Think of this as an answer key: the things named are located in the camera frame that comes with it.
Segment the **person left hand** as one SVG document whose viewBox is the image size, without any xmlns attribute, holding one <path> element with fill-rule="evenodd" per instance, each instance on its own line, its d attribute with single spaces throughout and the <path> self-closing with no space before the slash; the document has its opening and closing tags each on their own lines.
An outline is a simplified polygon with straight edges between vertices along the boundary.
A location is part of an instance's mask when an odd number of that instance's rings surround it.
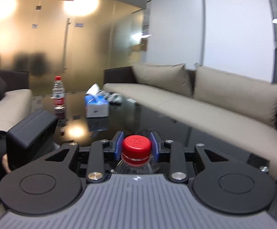
<svg viewBox="0 0 277 229">
<path fill-rule="evenodd" d="M 11 172 L 11 170 L 9 168 L 9 164 L 8 164 L 7 154 L 3 155 L 3 157 L 2 157 L 2 166 L 7 174 Z"/>
</svg>

